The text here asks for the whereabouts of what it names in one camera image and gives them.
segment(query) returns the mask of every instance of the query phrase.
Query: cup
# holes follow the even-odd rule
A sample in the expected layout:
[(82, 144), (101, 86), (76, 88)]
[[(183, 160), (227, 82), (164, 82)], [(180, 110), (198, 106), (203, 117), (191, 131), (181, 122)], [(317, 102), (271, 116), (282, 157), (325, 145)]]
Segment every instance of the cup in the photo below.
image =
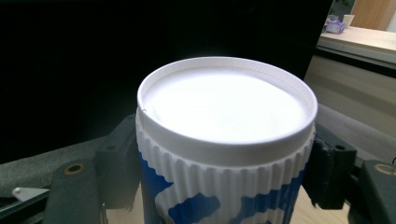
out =
[(242, 58), (169, 63), (137, 92), (145, 223), (289, 223), (318, 103), (296, 76)]
[(344, 15), (343, 23), (346, 25), (346, 29), (349, 28), (350, 23), (352, 23), (354, 17), (355, 15)]

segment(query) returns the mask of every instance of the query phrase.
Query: purple object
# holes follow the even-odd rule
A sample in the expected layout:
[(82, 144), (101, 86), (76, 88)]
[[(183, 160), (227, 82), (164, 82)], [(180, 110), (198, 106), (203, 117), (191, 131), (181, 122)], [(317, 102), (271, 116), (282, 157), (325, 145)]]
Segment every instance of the purple object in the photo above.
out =
[(343, 22), (340, 22), (339, 20), (330, 21), (329, 24), (326, 26), (326, 32), (339, 35), (343, 33), (345, 28), (346, 25)]

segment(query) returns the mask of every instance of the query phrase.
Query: ribbed texture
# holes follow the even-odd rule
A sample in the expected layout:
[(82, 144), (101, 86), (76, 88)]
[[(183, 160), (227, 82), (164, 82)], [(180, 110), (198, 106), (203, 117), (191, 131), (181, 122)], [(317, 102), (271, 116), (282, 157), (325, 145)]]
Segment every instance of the ribbed texture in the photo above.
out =
[[(169, 153), (150, 140), (137, 123), (137, 140), (143, 160), (148, 162), (149, 168), (155, 170), (156, 175), (173, 183), (155, 197), (158, 212), (167, 223), (189, 223), (187, 217), (176, 221), (168, 212), (191, 216), (181, 205), (181, 210), (177, 210), (177, 205), (186, 205), (189, 199), (198, 194), (205, 196), (208, 202), (218, 201), (219, 204), (213, 205), (213, 211), (210, 210), (210, 204), (204, 203), (202, 207), (191, 204), (193, 211), (203, 210), (204, 213), (207, 210), (204, 217), (195, 217), (194, 222), (197, 223), (265, 223), (267, 220), (271, 223), (288, 223), (304, 175), (302, 170), (309, 158), (313, 136), (314, 132), (303, 147), (280, 161), (252, 167), (216, 167), (186, 161)], [(250, 207), (242, 208), (243, 199), (246, 199), (246, 204)], [(260, 209), (261, 212), (249, 213), (250, 210)]]

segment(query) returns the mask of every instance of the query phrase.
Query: blue and white cup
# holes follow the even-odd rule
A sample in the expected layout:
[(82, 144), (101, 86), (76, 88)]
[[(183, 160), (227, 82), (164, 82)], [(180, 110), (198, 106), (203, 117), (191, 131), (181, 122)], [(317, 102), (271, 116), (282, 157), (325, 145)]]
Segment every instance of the blue and white cup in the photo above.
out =
[(289, 223), (315, 134), (308, 86), (267, 63), (202, 57), (137, 93), (145, 223)]

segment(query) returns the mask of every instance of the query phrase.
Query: wooden table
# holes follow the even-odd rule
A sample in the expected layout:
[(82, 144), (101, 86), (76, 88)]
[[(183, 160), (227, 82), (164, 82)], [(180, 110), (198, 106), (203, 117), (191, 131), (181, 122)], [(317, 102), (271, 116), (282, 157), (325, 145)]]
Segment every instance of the wooden table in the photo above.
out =
[[(300, 188), (290, 224), (347, 224), (348, 211), (349, 207), (346, 204), (342, 210), (315, 208), (304, 188)], [(109, 224), (143, 224), (143, 201), (140, 189), (136, 194), (131, 212), (125, 209), (107, 210), (107, 218)]]

